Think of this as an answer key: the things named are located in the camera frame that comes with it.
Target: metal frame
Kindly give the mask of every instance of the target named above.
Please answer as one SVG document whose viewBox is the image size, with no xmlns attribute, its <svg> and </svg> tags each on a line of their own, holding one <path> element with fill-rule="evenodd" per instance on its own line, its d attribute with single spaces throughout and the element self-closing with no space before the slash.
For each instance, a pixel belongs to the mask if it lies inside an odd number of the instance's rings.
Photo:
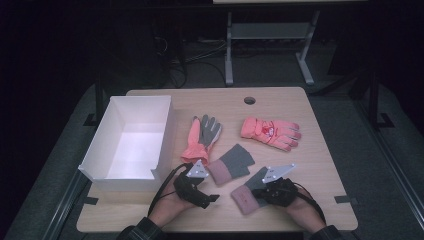
<svg viewBox="0 0 424 240">
<path fill-rule="evenodd" d="M 314 36 L 320 11 L 314 11 L 310 22 L 306 23 L 233 23 L 232 13 L 228 12 L 227 54 L 225 56 L 225 84 L 234 84 L 233 63 L 231 60 L 232 39 L 303 39 L 302 50 L 296 53 L 296 60 L 306 84 L 313 85 L 314 80 L 306 63 L 306 55 Z"/>
</svg>

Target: open box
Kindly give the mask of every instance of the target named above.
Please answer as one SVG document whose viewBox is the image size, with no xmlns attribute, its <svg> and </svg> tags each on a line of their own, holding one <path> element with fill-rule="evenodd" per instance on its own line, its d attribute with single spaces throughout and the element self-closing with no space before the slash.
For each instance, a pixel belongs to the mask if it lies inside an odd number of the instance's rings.
<svg viewBox="0 0 424 240">
<path fill-rule="evenodd" d="M 171 171 L 171 96 L 114 96 L 78 169 L 103 191 L 157 191 Z"/>
</svg>

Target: person's left hand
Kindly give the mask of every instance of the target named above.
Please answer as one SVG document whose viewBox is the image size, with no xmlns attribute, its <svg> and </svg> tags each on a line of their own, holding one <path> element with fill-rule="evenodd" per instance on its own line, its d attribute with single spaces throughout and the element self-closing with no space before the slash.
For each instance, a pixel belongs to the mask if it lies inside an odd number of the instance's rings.
<svg viewBox="0 0 424 240">
<path fill-rule="evenodd" d="M 162 193 L 162 196 L 164 197 L 159 199 L 148 216 L 148 218 L 160 228 L 170 223 L 180 213 L 189 208 L 195 207 L 194 204 L 178 197 L 174 187 L 174 181 L 176 178 L 177 176 L 174 176 L 172 180 L 169 181 Z"/>
</svg>

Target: glove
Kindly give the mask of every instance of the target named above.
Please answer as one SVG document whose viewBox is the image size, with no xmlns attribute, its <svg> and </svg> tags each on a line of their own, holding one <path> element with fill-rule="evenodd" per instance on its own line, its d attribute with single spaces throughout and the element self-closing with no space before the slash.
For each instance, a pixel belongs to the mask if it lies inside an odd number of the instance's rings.
<svg viewBox="0 0 424 240">
<path fill-rule="evenodd" d="M 221 185 L 232 179 L 249 175 L 247 167 L 253 164 L 255 161 L 250 153 L 236 144 L 218 160 L 211 162 L 207 168 L 215 183 Z"/>
<path fill-rule="evenodd" d="M 209 151 L 218 140 L 222 125 L 214 117 L 209 119 L 204 115 L 202 121 L 198 117 L 193 118 L 190 133 L 188 135 L 187 149 L 181 154 L 181 160 L 185 163 L 196 163 L 201 159 L 203 165 L 209 164 Z"/>
<path fill-rule="evenodd" d="M 241 185 L 231 192 L 231 197 L 236 202 L 243 215 L 247 215 L 260 207 L 268 205 L 264 199 L 257 199 L 252 194 L 253 189 L 263 189 L 266 187 L 262 179 L 265 177 L 267 171 L 268 169 L 266 167 L 261 168 L 244 185 Z"/>
<path fill-rule="evenodd" d="M 281 120 L 263 121 L 248 117 L 241 128 L 241 137 L 253 138 L 270 146 L 290 151 L 300 139 L 299 125 Z"/>
</svg>

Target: person's right hand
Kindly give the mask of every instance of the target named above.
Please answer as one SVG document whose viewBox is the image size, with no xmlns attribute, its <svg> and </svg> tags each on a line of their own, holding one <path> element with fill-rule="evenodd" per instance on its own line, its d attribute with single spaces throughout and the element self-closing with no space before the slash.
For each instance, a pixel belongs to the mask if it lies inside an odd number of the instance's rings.
<svg viewBox="0 0 424 240">
<path fill-rule="evenodd" d="M 309 198 L 311 195 L 303 188 L 299 188 L 299 192 Z M 306 229 L 311 234 L 314 234 L 326 227 L 326 224 L 321 219 L 315 208 L 307 203 L 305 200 L 296 197 L 296 199 L 286 208 L 277 206 L 287 212 L 290 217 L 301 227 Z"/>
<path fill-rule="evenodd" d="M 148 218 L 160 228 L 170 223 L 185 210 L 196 207 L 194 204 L 181 199 L 177 195 L 174 187 L 176 178 L 177 176 L 174 176 L 168 185 L 166 185 L 162 193 L 164 197 L 158 200 L 156 206 L 154 206 L 152 212 L 148 216 Z"/>
</svg>

